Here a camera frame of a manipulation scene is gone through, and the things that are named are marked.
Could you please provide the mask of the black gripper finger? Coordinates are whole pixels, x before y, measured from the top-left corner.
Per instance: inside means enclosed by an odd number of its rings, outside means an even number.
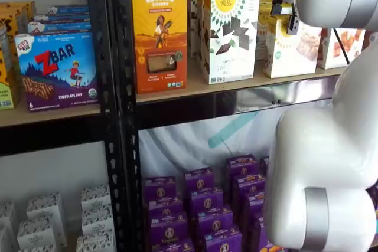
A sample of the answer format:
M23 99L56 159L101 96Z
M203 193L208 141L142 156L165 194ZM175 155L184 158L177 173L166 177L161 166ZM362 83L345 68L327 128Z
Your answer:
M289 14L289 4L281 3L272 6L271 15L288 15Z
M297 35L299 24L300 24L300 20L299 20L298 15L296 13L293 13L289 17L289 22L288 22L288 27L287 27L286 33L288 35Z

